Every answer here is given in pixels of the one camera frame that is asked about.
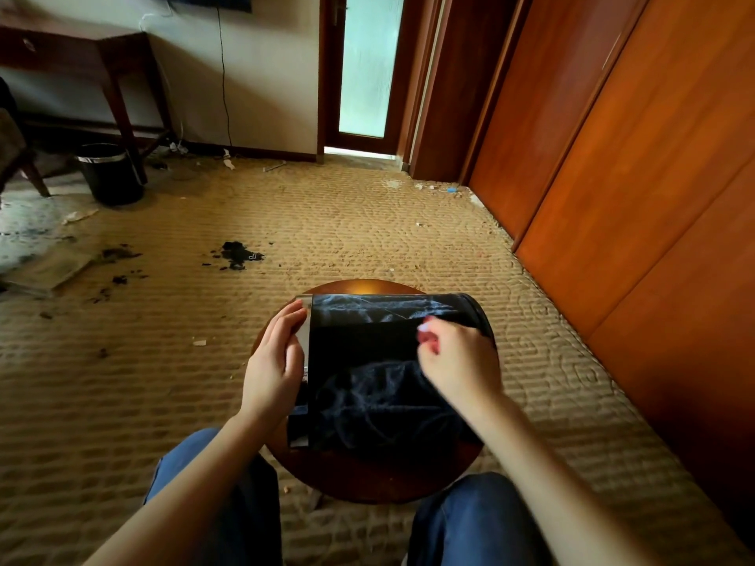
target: beige carpet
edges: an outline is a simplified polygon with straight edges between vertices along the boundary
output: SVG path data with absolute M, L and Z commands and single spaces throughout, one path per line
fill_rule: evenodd
M 477 298 L 508 393 L 669 564 L 751 560 L 467 192 L 335 162 L 168 163 L 140 203 L 65 227 L 66 213 L 94 206 L 80 176 L 51 180 L 52 199 L 23 182 L 2 197 L 0 272 L 66 235 L 143 256 L 90 266 L 50 300 L 0 296 L 0 564 L 83 561 L 139 507 L 160 456 L 237 408 L 269 315 L 352 277 Z M 220 271 L 210 250 L 229 240 L 267 258 Z M 121 274 L 128 284 L 113 285 Z M 109 301 L 95 303 L 105 287 Z M 276 468 L 288 564 L 399 563 L 412 505 L 326 500 L 309 513 L 307 488 Z M 484 455 L 472 470 L 495 468 Z

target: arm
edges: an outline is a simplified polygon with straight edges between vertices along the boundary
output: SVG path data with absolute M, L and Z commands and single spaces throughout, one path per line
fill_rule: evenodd
M 297 300 L 270 321 L 247 364 L 238 414 L 86 561 L 87 566 L 190 561 L 233 485 L 294 405 L 304 354 L 292 333 L 306 315 Z
M 501 387 L 495 349 L 480 332 L 437 318 L 419 358 L 427 378 L 501 462 L 561 566 L 661 562 L 543 441 Z

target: person's left hand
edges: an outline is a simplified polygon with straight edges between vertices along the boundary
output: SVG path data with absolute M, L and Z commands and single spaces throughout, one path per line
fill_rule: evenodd
M 306 317 L 307 310 L 296 300 L 270 320 L 246 365 L 239 415 L 273 429 L 294 408 L 304 376 L 304 352 L 294 333 Z

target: forearm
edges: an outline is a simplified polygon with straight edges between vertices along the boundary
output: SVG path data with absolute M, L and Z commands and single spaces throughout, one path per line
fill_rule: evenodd
M 183 564 L 262 447 L 269 429 L 259 418 L 235 416 L 165 488 L 86 562 Z
M 504 466 L 561 566 L 660 564 L 503 395 L 480 398 L 470 425 Z

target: frosted glass panel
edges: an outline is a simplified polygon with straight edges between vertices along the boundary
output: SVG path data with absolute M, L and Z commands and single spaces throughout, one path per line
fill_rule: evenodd
M 404 0 L 346 0 L 340 132 L 382 138 Z

